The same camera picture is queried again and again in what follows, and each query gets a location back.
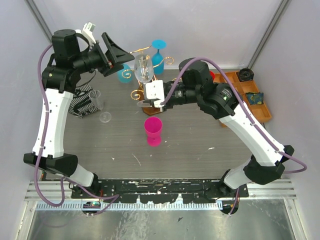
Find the metal floor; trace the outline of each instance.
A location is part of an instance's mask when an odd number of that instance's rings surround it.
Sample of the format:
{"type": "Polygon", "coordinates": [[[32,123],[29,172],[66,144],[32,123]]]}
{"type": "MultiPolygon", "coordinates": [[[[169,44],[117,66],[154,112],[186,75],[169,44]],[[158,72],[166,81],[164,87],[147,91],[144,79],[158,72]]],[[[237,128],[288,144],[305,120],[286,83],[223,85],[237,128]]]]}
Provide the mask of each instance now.
{"type": "Polygon", "coordinates": [[[219,210],[37,210],[28,240],[292,240],[284,201],[241,200],[236,214],[219,210]]]}

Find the orange wooden tray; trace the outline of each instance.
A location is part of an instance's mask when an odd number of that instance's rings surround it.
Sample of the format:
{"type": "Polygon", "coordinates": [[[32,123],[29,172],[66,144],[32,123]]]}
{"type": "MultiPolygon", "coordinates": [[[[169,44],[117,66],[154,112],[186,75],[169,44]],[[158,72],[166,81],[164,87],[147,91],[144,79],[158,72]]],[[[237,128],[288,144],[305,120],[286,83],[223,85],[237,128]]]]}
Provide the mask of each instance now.
{"type": "MultiPolygon", "coordinates": [[[[255,104],[251,105],[249,104],[249,101],[247,99],[246,93],[258,93],[259,89],[255,83],[254,80],[252,81],[244,81],[240,82],[237,72],[226,72],[227,77],[232,82],[232,85],[235,87],[237,92],[242,96],[244,102],[248,105],[248,108],[254,115],[254,117],[259,121],[259,123],[266,123],[268,122],[272,116],[271,113],[266,105],[266,102],[263,101],[263,104],[255,104]]],[[[223,76],[220,73],[215,73],[214,82],[216,83],[226,83],[227,81],[223,78],[223,76]]]]}

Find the white wall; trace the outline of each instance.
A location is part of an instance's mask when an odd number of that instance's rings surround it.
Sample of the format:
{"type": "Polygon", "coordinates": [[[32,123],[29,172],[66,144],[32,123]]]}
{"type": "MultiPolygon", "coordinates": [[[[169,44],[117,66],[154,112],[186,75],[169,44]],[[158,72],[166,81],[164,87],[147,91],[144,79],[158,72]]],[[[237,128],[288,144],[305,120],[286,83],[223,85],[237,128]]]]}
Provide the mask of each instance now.
{"type": "MultiPolygon", "coordinates": [[[[308,165],[291,175],[313,239],[320,236],[320,2],[293,0],[253,67],[273,114],[266,125],[308,165]]],[[[289,169],[297,164],[285,164],[289,169]]]]}
{"type": "Polygon", "coordinates": [[[177,68],[205,56],[223,68],[247,66],[280,0],[35,0],[52,32],[96,24],[127,51],[167,41],[177,68]]]}
{"type": "Polygon", "coordinates": [[[0,22],[0,239],[11,240],[33,177],[23,154],[37,137],[42,102],[37,62],[49,43],[23,0],[2,0],[0,22]]]}

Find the black and white striped cloth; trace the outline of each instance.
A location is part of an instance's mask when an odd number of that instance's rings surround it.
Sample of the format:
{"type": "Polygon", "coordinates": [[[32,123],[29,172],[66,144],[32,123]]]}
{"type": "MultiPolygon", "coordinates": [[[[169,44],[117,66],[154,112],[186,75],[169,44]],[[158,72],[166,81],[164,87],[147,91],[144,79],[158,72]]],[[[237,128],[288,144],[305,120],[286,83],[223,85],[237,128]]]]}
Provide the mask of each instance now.
{"type": "Polygon", "coordinates": [[[78,118],[84,118],[89,114],[93,114],[99,111],[89,98],[89,93],[92,91],[92,87],[86,84],[75,89],[73,99],[71,101],[68,112],[78,118]]]}

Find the clear drinking glass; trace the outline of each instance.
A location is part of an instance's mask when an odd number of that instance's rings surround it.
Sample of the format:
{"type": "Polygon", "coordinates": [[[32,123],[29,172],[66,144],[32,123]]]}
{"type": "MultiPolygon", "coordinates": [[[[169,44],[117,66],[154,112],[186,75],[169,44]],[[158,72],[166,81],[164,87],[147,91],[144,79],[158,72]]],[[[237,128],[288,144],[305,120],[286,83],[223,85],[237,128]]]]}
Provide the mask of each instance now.
{"type": "Polygon", "coordinates": [[[104,101],[101,98],[101,92],[99,90],[92,90],[89,93],[89,98],[97,109],[100,111],[104,109],[104,101]]]}
{"type": "MultiPolygon", "coordinates": [[[[100,111],[102,111],[104,109],[104,101],[102,100],[101,92],[99,90],[92,90],[89,93],[89,98],[91,99],[92,104],[97,109],[99,109],[100,111]]],[[[111,120],[110,112],[105,111],[105,112],[101,113],[99,119],[102,123],[109,122],[111,120]]]]}
{"type": "Polygon", "coordinates": [[[143,84],[151,81],[154,76],[154,67],[149,55],[140,54],[135,57],[134,75],[136,79],[143,84]]]}

